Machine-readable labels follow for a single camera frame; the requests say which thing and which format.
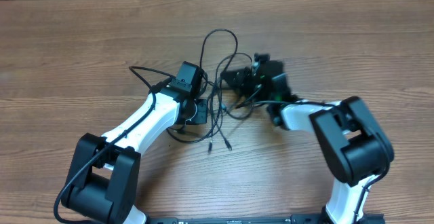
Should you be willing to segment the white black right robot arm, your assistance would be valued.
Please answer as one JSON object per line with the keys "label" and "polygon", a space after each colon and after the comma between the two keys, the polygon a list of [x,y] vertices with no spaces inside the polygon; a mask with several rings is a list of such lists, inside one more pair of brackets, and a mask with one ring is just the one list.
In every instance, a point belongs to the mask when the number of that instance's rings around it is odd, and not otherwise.
{"label": "white black right robot arm", "polygon": [[220,77],[245,100],[265,105],[275,126],[315,134],[334,176],[330,199],[319,214],[292,214],[291,223],[384,223],[383,214],[366,214],[363,206],[373,184],[389,172],[394,159],[390,140],[358,96],[315,102],[295,95],[283,63],[255,54],[244,69],[225,69]]}

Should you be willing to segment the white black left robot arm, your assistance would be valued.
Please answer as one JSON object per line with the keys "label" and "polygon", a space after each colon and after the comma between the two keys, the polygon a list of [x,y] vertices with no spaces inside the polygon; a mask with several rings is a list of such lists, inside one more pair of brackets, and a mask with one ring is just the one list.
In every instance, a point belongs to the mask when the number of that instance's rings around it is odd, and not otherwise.
{"label": "white black left robot arm", "polygon": [[164,130],[205,117],[203,78],[203,69],[184,62],[177,75],[149,86],[144,104],[122,124],[102,136],[84,134],[54,202],[55,219],[67,222],[58,212],[64,206],[83,215],[83,223],[146,223],[134,205],[141,157]]}

